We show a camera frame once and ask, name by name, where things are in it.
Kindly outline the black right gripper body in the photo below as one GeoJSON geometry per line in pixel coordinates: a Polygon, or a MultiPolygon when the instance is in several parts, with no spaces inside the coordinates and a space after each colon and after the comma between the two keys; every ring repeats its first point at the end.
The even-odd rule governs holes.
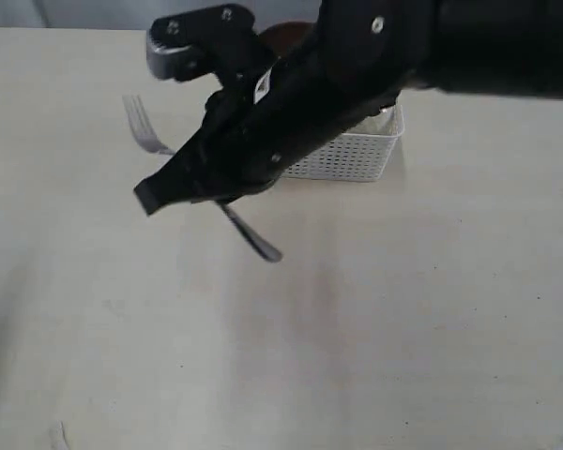
{"type": "Polygon", "coordinates": [[[283,58],[245,89],[222,94],[198,131],[199,176],[252,182],[282,177],[295,163],[395,106],[390,94],[355,101],[325,73],[317,50],[302,47],[283,58]]]}

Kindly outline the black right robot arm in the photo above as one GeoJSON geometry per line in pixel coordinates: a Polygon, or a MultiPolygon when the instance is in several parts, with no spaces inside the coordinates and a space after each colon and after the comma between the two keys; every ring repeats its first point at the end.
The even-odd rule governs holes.
{"type": "Polygon", "coordinates": [[[221,89],[195,134],[135,187],[147,214],[264,191],[404,89],[563,99],[563,1],[325,1],[285,55],[254,23],[223,4],[149,28],[154,77],[212,74],[221,89]]]}

